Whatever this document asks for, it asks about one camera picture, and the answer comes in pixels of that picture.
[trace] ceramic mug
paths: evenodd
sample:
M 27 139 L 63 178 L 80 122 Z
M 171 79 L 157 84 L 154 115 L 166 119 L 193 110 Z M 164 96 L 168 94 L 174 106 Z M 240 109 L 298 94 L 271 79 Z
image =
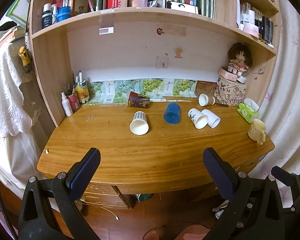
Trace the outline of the ceramic mug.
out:
M 254 119 L 248 129 L 248 136 L 259 145 L 263 145 L 266 141 L 266 125 L 264 122 Z

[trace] pink box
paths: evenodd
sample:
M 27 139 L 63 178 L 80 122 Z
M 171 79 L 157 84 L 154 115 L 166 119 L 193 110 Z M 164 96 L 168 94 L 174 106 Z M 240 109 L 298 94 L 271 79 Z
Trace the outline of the pink box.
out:
M 222 76 L 224 79 L 232 82 L 236 82 L 238 77 L 237 75 L 230 73 L 223 68 L 220 69 L 219 75 Z

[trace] wooden desk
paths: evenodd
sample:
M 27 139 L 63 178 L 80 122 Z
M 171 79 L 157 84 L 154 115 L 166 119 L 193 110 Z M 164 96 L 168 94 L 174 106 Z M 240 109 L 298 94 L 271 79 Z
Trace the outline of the wooden desk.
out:
M 193 107 L 203 109 L 198 101 L 178 103 L 181 121 L 176 125 L 163 120 L 167 104 L 152 103 L 144 110 L 83 106 L 55 128 L 40 157 L 38 170 L 53 178 L 61 171 L 68 171 L 95 147 L 100 150 L 101 163 L 92 185 L 105 190 L 117 186 L 114 194 L 158 193 L 212 182 L 202 162 L 207 147 L 213 147 L 224 161 L 244 172 L 249 172 L 261 156 L 274 149 L 268 136 L 262 146 L 248 137 L 249 124 L 234 106 L 206 107 L 221 118 L 220 124 L 214 129 L 207 125 L 198 130 L 187 116 Z M 149 123 L 148 133 L 141 136 L 129 130 L 133 115 L 139 110 L 146 113 Z

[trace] stuffed doll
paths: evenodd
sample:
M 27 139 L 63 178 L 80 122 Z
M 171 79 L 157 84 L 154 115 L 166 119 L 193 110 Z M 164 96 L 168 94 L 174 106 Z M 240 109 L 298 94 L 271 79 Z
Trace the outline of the stuffed doll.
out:
M 228 71 L 240 77 L 243 72 L 246 72 L 252 64 L 250 49 L 242 43 L 234 44 L 228 52 L 230 63 Z

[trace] white curtain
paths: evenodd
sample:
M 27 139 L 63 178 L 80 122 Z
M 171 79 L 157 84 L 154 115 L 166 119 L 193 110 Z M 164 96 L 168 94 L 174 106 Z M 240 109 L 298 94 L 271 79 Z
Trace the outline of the white curtain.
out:
M 286 171 L 300 173 L 300 15 L 288 0 L 279 0 L 281 35 L 277 63 L 260 119 L 275 145 L 250 173 L 264 179 L 278 165 Z M 278 183 L 284 207 L 290 207 L 290 188 Z

